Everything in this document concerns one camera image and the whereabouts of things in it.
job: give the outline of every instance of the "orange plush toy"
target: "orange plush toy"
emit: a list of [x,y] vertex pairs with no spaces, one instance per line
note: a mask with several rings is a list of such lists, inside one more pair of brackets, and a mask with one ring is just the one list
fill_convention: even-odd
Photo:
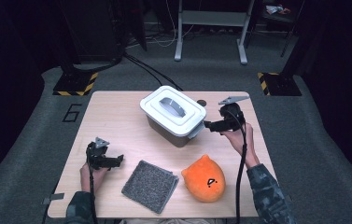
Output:
[[213,203],[225,191],[225,176],[221,168],[207,155],[181,172],[188,191],[203,203]]

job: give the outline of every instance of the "container lid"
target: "container lid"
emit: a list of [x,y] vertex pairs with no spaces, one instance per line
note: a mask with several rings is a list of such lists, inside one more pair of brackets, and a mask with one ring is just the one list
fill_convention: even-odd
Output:
[[205,109],[184,93],[161,86],[142,99],[147,115],[175,136],[188,135],[205,118]]

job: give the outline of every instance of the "gray carpet floor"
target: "gray carpet floor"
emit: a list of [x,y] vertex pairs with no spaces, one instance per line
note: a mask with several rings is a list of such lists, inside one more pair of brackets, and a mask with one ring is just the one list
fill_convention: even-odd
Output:
[[[265,96],[259,72],[280,72],[292,44],[280,58],[284,39],[256,35],[246,50],[248,65],[239,63],[235,35],[195,36],[185,40],[182,61],[174,61],[176,43],[149,43],[127,52],[170,77],[184,91],[247,91],[283,190],[292,198],[299,223],[352,223],[352,165],[323,128],[317,107],[301,77],[294,79],[302,96]],[[84,64],[95,67],[101,64]],[[45,89],[17,142],[0,165],[0,223],[40,223],[60,178],[83,114],[92,95],[54,96],[62,71],[42,74]],[[170,83],[162,79],[164,85]],[[159,83],[123,59],[99,73],[92,91],[155,91]],[[63,122],[72,104],[76,122]],[[112,223],[112,220],[100,220]],[[242,223],[258,223],[244,218]],[[63,223],[47,217],[46,223]]]

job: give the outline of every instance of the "camouflage sleeve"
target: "camouflage sleeve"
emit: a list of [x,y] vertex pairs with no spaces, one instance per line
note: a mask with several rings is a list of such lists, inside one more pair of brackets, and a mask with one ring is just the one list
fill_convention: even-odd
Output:
[[263,164],[247,170],[255,208],[263,223],[296,223],[277,181]]
[[70,204],[68,204],[65,223],[88,224],[91,217],[91,194],[85,191],[76,192]]

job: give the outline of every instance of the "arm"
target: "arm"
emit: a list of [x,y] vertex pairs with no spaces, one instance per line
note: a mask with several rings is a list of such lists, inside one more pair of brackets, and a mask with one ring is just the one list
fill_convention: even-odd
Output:
[[[244,144],[241,130],[222,132],[233,148],[242,155]],[[246,168],[253,192],[253,199],[257,213],[263,223],[296,223],[290,208],[277,181],[266,167],[260,163],[254,149],[253,129],[246,123]]]
[[[67,224],[90,223],[89,220],[92,218],[91,183],[88,164],[85,163],[79,171],[81,191],[77,191],[70,204],[68,204],[65,218],[65,223]],[[106,168],[93,170],[94,192],[97,192],[101,187],[106,171]]]

